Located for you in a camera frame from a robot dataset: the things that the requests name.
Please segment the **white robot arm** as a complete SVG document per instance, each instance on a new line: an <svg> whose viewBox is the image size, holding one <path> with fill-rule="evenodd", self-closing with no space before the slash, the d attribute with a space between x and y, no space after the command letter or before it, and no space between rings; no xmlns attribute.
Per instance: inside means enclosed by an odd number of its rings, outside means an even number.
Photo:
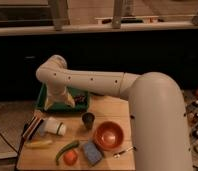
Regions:
<svg viewBox="0 0 198 171"><path fill-rule="evenodd" d="M124 99L134 116L136 171L193 171L184 97L168 75L77 71L53 55L36 70L48 99L67 100L67 87Z"/></svg>

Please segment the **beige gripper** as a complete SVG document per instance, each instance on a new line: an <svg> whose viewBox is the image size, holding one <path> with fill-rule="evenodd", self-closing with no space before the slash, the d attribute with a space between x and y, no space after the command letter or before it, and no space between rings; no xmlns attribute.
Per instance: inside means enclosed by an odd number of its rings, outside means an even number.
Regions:
<svg viewBox="0 0 198 171"><path fill-rule="evenodd" d="M44 109L48 110L55 103L64 103L70 107L75 107L75 100L69 92L60 93L59 95L48 93L44 103Z"/></svg>

